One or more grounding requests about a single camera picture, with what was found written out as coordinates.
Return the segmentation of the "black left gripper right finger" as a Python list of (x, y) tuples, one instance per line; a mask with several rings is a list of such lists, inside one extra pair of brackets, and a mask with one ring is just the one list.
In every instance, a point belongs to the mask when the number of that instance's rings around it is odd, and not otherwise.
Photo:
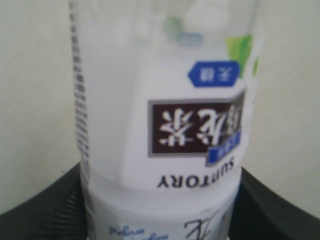
[(228, 236), (231, 240), (318, 240), (320, 220), (243, 168)]

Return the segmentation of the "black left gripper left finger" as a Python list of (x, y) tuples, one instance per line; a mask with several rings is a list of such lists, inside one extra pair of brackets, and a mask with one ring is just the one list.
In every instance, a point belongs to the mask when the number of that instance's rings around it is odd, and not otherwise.
[(85, 240), (87, 237), (79, 164), (45, 190), (0, 215), (2, 240)]

